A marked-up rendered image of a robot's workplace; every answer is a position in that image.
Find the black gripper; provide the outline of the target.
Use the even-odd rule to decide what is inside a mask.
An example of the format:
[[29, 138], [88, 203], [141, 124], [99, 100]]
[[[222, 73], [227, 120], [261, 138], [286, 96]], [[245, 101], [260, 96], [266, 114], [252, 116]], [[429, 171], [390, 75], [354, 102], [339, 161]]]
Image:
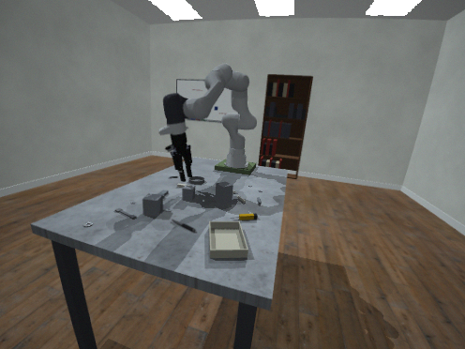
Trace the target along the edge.
[[187, 135], [185, 132], [182, 134], [171, 135], [171, 139], [172, 139], [172, 144], [174, 146], [173, 152], [171, 152], [171, 155], [172, 155], [175, 170], [178, 170], [181, 181], [186, 182], [185, 173], [183, 170], [183, 158], [186, 164], [187, 177], [192, 177], [192, 172], [190, 168], [191, 163], [192, 163], [192, 157], [191, 157], [190, 145], [187, 144]]

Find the yellow cylinder with black end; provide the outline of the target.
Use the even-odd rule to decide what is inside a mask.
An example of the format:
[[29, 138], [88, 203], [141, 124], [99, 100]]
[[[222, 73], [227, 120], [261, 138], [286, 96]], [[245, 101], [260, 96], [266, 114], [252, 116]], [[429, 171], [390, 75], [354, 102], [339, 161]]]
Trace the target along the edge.
[[258, 215], [255, 214], [239, 214], [239, 217], [233, 217], [233, 218], [239, 218], [240, 220], [256, 220]]

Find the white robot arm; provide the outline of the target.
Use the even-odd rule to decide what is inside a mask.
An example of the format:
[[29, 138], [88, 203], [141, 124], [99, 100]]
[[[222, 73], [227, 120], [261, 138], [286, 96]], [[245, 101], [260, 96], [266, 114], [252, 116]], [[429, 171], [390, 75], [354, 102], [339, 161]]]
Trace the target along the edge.
[[207, 118], [224, 88], [230, 89], [232, 108], [238, 114], [224, 114], [221, 120], [230, 134], [230, 150], [224, 164], [232, 168], [247, 168], [245, 137], [238, 130], [255, 129], [257, 126], [256, 117], [248, 110], [248, 76], [223, 63], [209, 72], [204, 83], [209, 90], [201, 98], [186, 99], [178, 93], [163, 98], [167, 126], [158, 131], [159, 135], [184, 133], [188, 129], [185, 119]]

